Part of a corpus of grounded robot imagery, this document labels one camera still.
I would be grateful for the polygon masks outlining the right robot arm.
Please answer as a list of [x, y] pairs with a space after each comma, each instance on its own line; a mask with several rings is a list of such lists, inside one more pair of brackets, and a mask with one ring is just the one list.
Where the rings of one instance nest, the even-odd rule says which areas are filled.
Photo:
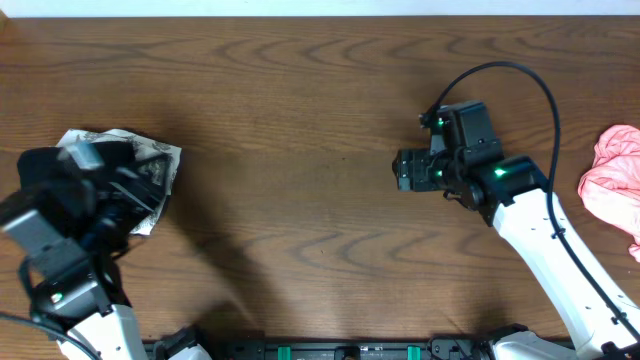
[[401, 191], [440, 191], [477, 211], [518, 253], [559, 313], [572, 345], [509, 330], [479, 351], [487, 359], [636, 359], [639, 308], [577, 234], [548, 180], [527, 156], [405, 149], [392, 163]]

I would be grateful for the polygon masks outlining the black t-shirt with logo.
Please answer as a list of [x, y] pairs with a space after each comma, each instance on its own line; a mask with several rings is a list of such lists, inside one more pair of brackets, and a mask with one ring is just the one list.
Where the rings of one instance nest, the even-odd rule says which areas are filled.
[[21, 190], [50, 190], [93, 215], [99, 197], [106, 194], [107, 179], [119, 167], [135, 160], [126, 142], [76, 141], [62, 147], [42, 147], [23, 152], [17, 161]]

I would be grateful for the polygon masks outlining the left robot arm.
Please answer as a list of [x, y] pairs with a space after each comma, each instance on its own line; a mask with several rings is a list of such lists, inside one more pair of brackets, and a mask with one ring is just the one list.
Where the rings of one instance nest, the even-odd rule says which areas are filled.
[[166, 194], [168, 158], [61, 164], [1, 204], [1, 229], [26, 252], [18, 275], [26, 324], [69, 359], [207, 359], [192, 328], [148, 343], [126, 296], [118, 257], [131, 230]]

